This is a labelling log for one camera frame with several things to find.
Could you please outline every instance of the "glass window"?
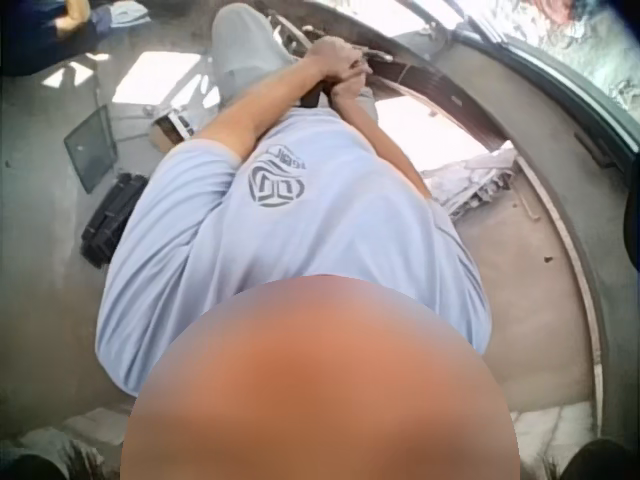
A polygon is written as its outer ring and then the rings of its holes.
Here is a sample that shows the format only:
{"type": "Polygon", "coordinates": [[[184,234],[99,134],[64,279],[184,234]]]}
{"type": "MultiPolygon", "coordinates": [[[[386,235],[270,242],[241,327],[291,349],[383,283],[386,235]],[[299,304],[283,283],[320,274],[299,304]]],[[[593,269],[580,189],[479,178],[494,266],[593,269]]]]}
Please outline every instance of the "glass window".
{"type": "MultiPolygon", "coordinates": [[[[640,45],[606,2],[473,0],[478,2],[502,33],[571,67],[640,122],[640,45]]],[[[467,8],[465,0],[458,3],[467,8]]]]}

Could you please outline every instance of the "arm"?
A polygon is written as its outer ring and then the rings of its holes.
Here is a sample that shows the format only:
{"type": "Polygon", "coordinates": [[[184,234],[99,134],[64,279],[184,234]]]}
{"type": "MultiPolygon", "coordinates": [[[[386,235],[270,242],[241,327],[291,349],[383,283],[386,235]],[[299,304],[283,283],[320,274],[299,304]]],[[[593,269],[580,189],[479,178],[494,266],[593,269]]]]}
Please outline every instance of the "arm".
{"type": "Polygon", "coordinates": [[[58,38],[66,37],[89,21],[91,6],[89,0],[66,0],[67,14],[55,19],[58,38]]]}
{"type": "Polygon", "coordinates": [[[411,160],[356,102],[355,98],[362,87],[364,87],[364,75],[335,87],[332,91],[333,107],[345,122],[369,140],[381,159],[396,167],[425,198],[431,198],[431,192],[411,160]]]}
{"type": "Polygon", "coordinates": [[[359,75],[363,67],[353,65],[361,55],[340,39],[324,37],[295,65],[249,89],[195,138],[215,140],[245,161],[258,139],[318,82],[359,75]]]}

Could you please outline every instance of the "hand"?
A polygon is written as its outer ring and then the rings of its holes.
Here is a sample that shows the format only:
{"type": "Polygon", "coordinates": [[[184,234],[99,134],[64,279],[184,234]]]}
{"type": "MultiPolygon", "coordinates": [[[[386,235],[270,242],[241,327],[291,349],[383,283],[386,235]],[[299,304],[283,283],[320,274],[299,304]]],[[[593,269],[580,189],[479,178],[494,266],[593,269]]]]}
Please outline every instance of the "hand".
{"type": "Polygon", "coordinates": [[[316,41],[306,58],[319,67],[323,78],[334,81],[347,80],[365,71],[361,63],[362,52],[337,37],[323,37],[316,41]]]}
{"type": "Polygon", "coordinates": [[[366,71],[361,73],[360,75],[356,75],[351,77],[348,80],[345,80],[331,90],[331,100],[333,102],[340,102],[344,100],[355,100],[360,95],[360,92],[365,87],[365,83],[367,80],[367,73],[372,73],[369,66],[364,63],[364,68],[366,71]]]}

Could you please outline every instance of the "forearm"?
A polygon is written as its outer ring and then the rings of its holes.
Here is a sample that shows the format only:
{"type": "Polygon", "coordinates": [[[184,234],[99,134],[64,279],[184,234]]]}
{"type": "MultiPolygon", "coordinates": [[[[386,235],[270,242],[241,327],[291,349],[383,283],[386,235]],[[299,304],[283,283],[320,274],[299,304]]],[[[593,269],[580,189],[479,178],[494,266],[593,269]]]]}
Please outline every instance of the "forearm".
{"type": "Polygon", "coordinates": [[[304,58],[251,88],[196,138],[218,141],[245,161],[258,139],[324,76],[313,59],[304,58]]]}
{"type": "Polygon", "coordinates": [[[333,104],[342,119],[358,130],[374,148],[378,157],[393,165],[404,175],[425,198],[431,198],[431,192],[415,169],[411,160],[402,149],[384,133],[355,99],[335,100],[333,104]]]}
{"type": "Polygon", "coordinates": [[[89,21],[91,6],[89,0],[66,0],[67,14],[55,19],[58,37],[65,37],[74,32],[80,25],[89,21]]]}

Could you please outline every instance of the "man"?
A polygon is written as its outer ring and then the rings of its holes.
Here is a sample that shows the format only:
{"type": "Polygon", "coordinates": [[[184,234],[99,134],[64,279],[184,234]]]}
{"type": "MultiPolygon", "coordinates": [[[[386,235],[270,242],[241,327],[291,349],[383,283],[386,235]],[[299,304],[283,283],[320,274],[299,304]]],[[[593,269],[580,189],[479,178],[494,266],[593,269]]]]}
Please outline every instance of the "man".
{"type": "Polygon", "coordinates": [[[8,0],[3,5],[2,72],[31,75],[94,50],[114,28],[149,21],[132,0],[92,9],[89,0],[8,0]]]}
{"type": "Polygon", "coordinates": [[[214,305],[302,276],[403,293],[484,353],[491,325],[476,267],[370,116],[370,96],[358,96],[361,53],[324,38],[294,61],[263,16],[235,4],[214,21],[213,58],[224,109],[159,165],[109,270],[96,352],[113,381],[137,395],[214,305]],[[335,111],[295,108],[323,80],[339,83],[335,111]]]}
{"type": "Polygon", "coordinates": [[[432,311],[361,280],[243,292],[191,325],[127,423],[122,480],[516,480],[507,403],[432,311]]]}

